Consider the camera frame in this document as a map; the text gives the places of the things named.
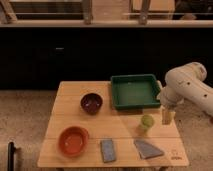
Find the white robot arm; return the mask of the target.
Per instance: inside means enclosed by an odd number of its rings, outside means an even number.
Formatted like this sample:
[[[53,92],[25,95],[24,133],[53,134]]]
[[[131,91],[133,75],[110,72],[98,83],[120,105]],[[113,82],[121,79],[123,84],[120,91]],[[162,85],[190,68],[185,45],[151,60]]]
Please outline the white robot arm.
[[[213,121],[213,87],[204,83],[207,77],[205,66],[191,62],[169,70],[165,74],[166,85],[157,99],[162,109],[162,124],[169,125],[174,118],[174,109],[185,99],[196,104]]]

